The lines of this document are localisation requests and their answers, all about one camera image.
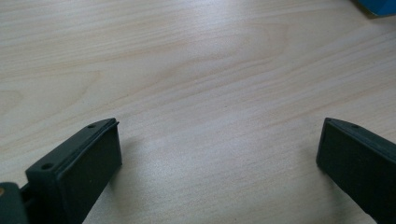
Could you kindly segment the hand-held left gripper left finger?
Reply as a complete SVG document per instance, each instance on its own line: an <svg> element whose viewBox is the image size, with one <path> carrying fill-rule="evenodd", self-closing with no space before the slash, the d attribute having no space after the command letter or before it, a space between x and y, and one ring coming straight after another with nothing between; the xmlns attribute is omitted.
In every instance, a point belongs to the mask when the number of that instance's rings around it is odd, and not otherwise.
<svg viewBox="0 0 396 224"><path fill-rule="evenodd" d="M121 167L118 122L92 123L26 170L33 224L81 224Z"/></svg>

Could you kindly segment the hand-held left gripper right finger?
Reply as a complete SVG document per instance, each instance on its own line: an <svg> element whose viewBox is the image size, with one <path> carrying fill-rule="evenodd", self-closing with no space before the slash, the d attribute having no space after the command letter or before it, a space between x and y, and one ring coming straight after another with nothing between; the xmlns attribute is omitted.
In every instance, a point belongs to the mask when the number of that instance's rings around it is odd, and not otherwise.
<svg viewBox="0 0 396 224"><path fill-rule="evenodd" d="M396 144L359 125L326 118L316 162L377 224L396 224Z"/></svg>

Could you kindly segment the blue book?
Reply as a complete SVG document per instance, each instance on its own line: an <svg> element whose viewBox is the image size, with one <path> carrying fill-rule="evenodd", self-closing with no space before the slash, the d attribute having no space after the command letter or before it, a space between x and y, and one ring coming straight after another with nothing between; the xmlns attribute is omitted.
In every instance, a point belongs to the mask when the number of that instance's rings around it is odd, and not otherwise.
<svg viewBox="0 0 396 224"><path fill-rule="evenodd" d="M368 15L387 17L396 15L396 0L356 0Z"/></svg>

